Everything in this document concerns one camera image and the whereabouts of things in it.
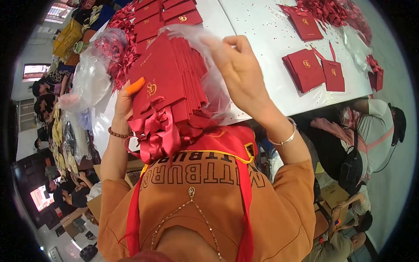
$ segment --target yellow basket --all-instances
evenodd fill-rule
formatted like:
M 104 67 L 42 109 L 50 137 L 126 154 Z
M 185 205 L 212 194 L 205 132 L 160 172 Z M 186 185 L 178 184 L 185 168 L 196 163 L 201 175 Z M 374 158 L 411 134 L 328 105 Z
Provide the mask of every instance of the yellow basket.
M 78 22 L 71 19 L 68 25 L 57 36 L 57 39 L 55 39 L 52 53 L 64 58 L 72 50 L 74 44 L 82 37 L 81 27 Z

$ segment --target table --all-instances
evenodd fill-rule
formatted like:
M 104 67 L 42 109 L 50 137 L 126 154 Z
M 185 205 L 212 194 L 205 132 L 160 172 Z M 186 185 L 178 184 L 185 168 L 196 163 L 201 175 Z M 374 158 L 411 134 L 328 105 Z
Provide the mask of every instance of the table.
M 304 43 L 294 30 L 288 17 L 276 3 L 295 5 L 294 0 L 197 0 L 197 9 L 203 19 L 203 27 L 216 36 L 246 35 L 259 61 L 268 93 L 275 105 L 286 116 L 314 110 L 331 104 L 348 101 L 372 93 L 368 76 L 358 72 L 352 58 L 343 44 L 342 38 L 331 26 L 326 32 L 321 30 L 324 39 Z M 106 24 L 98 31 L 104 30 Z M 327 92 L 323 84 L 310 92 L 301 94 L 286 69 L 282 57 L 303 48 L 314 46 L 326 59 L 332 60 L 329 49 L 332 42 L 336 60 L 342 64 L 346 79 L 345 92 Z M 95 146 L 100 156 L 106 150 L 114 115 L 116 93 L 108 94 L 92 109 L 92 126 Z M 230 125 L 250 119 L 246 113 L 232 104 L 231 111 L 222 125 Z M 129 148 L 137 150 L 136 139 L 131 139 Z

